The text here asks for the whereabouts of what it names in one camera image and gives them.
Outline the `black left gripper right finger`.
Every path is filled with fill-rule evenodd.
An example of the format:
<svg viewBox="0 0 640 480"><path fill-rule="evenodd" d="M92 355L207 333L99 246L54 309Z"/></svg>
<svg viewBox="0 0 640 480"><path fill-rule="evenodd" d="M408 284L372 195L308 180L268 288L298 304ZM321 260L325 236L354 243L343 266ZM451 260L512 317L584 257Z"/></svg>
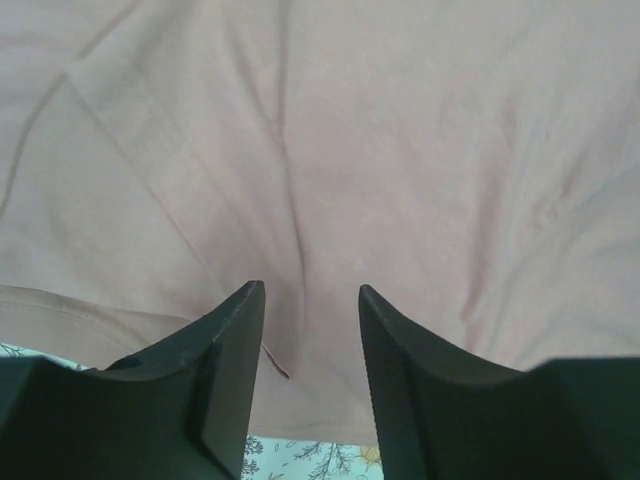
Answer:
<svg viewBox="0 0 640 480"><path fill-rule="evenodd" d="M385 478L529 478L517 371L418 325L369 285L358 309Z"/></svg>

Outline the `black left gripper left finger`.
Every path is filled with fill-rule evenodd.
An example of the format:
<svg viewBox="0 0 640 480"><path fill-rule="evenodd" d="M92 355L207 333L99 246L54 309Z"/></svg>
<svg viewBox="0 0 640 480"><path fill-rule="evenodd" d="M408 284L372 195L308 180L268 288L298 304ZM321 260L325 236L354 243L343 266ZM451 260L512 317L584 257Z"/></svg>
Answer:
<svg viewBox="0 0 640 480"><path fill-rule="evenodd" d="M212 312L100 371L123 443L117 479L237 479L261 348L265 287L250 281Z"/></svg>

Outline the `pink t-shirt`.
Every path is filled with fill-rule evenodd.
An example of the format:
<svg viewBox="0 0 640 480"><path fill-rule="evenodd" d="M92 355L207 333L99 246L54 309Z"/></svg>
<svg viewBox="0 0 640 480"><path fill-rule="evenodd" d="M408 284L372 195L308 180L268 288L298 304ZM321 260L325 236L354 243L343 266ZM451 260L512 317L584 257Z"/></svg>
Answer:
<svg viewBox="0 0 640 480"><path fill-rule="evenodd" d="M266 289L250 429L376 441L357 297L639 352L635 1L5 1L1 339L105 366Z"/></svg>

